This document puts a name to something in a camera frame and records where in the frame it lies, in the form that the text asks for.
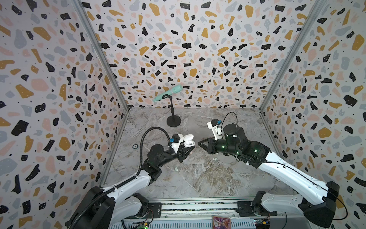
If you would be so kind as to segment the white earbud charging case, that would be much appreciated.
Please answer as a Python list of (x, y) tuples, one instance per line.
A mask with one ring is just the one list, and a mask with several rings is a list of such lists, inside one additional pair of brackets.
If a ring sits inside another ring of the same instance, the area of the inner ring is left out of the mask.
[(188, 135), (184, 136), (184, 147), (185, 148), (190, 148), (190, 147), (195, 146), (195, 142), (194, 142), (193, 138), (194, 138), (193, 134), (188, 134)]

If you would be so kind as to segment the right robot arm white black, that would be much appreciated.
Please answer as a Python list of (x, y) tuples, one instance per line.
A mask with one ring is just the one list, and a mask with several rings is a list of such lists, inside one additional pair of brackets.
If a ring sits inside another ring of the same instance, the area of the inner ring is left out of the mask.
[(305, 217), (311, 223), (329, 228), (334, 221), (339, 185), (333, 181), (318, 180), (292, 166), (269, 147), (247, 139), (242, 127), (237, 124), (222, 126), (213, 119), (208, 122), (213, 137), (198, 145), (209, 154), (222, 153), (237, 161), (273, 175), (297, 192), (295, 195), (274, 195), (257, 192), (246, 214), (258, 216), (276, 215), (278, 212)]

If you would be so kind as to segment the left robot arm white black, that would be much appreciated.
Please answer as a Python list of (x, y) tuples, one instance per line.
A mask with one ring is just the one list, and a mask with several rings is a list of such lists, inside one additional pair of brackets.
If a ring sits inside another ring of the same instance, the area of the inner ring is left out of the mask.
[(163, 165), (175, 159), (183, 162), (194, 148), (185, 143), (167, 150), (160, 144), (152, 146), (140, 174), (107, 188), (91, 188), (65, 226), (69, 229), (107, 229), (128, 217), (145, 217), (149, 201), (139, 191), (158, 179)]

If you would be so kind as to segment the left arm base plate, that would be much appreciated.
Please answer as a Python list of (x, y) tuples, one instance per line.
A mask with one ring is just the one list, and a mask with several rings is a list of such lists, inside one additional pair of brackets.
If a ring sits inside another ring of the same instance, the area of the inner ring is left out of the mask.
[(133, 202), (122, 207), (125, 219), (158, 219), (161, 217), (161, 203)]

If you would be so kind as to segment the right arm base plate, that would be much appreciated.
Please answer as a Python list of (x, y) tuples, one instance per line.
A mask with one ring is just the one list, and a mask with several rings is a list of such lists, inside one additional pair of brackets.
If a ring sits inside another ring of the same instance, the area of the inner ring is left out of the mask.
[(252, 201), (238, 201), (236, 212), (240, 217), (270, 217), (277, 216), (277, 212), (269, 212), (265, 210), (260, 204), (253, 204)]

